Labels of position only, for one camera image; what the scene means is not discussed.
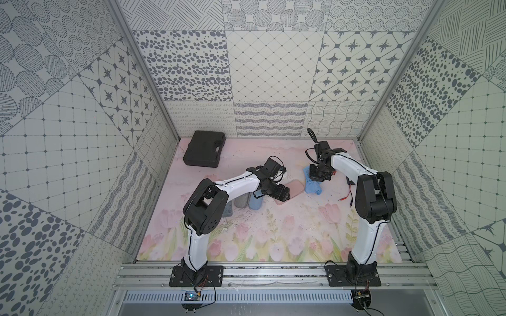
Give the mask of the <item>pink eyeglass case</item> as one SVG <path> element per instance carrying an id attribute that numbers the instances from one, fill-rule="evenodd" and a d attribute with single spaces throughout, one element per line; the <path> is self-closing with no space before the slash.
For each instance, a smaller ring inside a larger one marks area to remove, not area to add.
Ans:
<path id="1" fill-rule="evenodd" d="M 292 180 L 291 182 L 285 185 L 286 188 L 289 189 L 289 198 L 286 201 L 275 200 L 277 205 L 283 205 L 291 200 L 294 200 L 297 196 L 301 195 L 304 192 L 305 184 L 300 180 Z"/>

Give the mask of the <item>blue microfiber cloth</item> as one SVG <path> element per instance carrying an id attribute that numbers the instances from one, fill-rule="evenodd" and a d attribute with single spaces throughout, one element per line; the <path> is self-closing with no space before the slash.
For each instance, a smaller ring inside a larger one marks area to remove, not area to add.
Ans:
<path id="1" fill-rule="evenodd" d="M 303 168 L 303 172 L 305 177 L 304 191 L 307 194 L 316 194 L 317 196 L 319 196 L 322 193 L 322 189 L 319 182 L 312 180 L 310 178 L 310 165 Z"/>

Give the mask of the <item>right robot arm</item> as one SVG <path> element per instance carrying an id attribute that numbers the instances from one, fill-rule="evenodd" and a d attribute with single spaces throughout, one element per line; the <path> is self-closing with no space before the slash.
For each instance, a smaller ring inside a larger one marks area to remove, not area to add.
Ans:
<path id="1" fill-rule="evenodd" d="M 340 172 L 356 187 L 354 206 L 361 221 L 356 244 L 348 256 L 347 274 L 355 278 L 374 274 L 376 242 L 397 211 L 393 177 L 365 166 L 342 148 L 332 149 L 327 141 L 319 141 L 314 136 L 312 139 L 316 158 L 310 159 L 309 179 L 324 182 Z"/>

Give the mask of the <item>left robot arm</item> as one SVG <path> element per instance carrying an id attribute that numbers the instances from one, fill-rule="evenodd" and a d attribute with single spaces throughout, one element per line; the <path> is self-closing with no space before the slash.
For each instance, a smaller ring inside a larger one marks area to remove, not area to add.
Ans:
<path id="1" fill-rule="evenodd" d="M 249 167 L 231 179 L 218 182 L 203 179 L 183 208 L 189 244 L 182 267 L 194 273 L 205 270 L 210 233 L 219 225 L 230 201 L 245 194 L 256 199 L 269 196 L 281 202 L 289 200 L 290 189 L 281 183 L 286 172 L 282 160 L 272 155 L 264 165 Z"/>

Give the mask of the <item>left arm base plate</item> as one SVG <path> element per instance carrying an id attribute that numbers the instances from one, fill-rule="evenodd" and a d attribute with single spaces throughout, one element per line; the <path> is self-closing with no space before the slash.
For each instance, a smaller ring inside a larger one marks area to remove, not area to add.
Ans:
<path id="1" fill-rule="evenodd" d="M 221 287 L 224 266 L 208 265 L 193 271 L 182 259 L 171 272 L 170 287 Z"/>

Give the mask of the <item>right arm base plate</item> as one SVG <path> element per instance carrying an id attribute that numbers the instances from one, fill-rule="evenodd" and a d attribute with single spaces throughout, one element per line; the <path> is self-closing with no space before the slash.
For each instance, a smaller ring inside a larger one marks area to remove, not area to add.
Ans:
<path id="1" fill-rule="evenodd" d="M 382 281 L 376 267 L 348 267 L 345 265 L 325 265 L 324 270 L 330 287 L 380 287 Z"/>

